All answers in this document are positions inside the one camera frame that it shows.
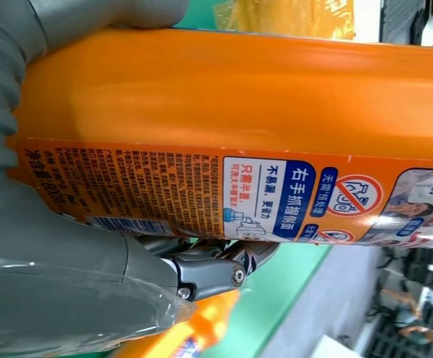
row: prohibition symbol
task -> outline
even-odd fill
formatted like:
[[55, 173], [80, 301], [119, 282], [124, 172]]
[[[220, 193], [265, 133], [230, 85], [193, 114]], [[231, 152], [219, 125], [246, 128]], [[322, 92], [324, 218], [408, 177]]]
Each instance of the prohibition symbol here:
[[338, 216], [369, 213], [382, 200], [382, 187], [366, 175], [346, 175], [336, 182], [327, 211]]
[[345, 242], [354, 241], [354, 235], [349, 231], [341, 229], [325, 229], [319, 230], [317, 234], [311, 239], [313, 243], [327, 243], [327, 244], [343, 244]]

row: yellow package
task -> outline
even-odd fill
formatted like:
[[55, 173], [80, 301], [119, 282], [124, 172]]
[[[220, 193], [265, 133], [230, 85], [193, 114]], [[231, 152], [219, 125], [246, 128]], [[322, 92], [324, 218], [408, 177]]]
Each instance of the yellow package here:
[[354, 37], [352, 0], [233, 0], [214, 8], [221, 30], [347, 39]]

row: barcode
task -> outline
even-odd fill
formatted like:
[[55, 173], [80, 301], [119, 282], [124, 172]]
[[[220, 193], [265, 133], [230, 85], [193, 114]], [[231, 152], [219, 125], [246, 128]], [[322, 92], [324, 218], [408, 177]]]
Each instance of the barcode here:
[[169, 223], [159, 220], [104, 218], [101, 216], [94, 216], [92, 217], [91, 222], [99, 224], [104, 229], [112, 231], [173, 235]]

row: orange bottle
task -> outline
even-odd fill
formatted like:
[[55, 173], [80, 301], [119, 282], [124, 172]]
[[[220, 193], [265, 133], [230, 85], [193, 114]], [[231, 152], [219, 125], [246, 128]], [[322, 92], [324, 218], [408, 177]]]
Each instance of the orange bottle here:
[[107, 30], [16, 115], [14, 178], [106, 230], [433, 246], [433, 48]]
[[193, 357], [220, 342], [227, 333], [228, 316], [239, 297], [240, 292], [234, 290], [199, 301], [189, 321], [157, 336], [125, 343], [112, 358]]

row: green surface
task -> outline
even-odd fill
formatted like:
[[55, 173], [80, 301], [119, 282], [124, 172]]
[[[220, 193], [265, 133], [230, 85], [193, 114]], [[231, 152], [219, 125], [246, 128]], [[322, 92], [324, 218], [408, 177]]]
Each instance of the green surface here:
[[178, 27], [215, 29], [213, 6], [224, 0], [190, 0], [186, 16]]
[[257, 357], [329, 250], [327, 245], [283, 244], [248, 278], [230, 317], [227, 336], [202, 358]]

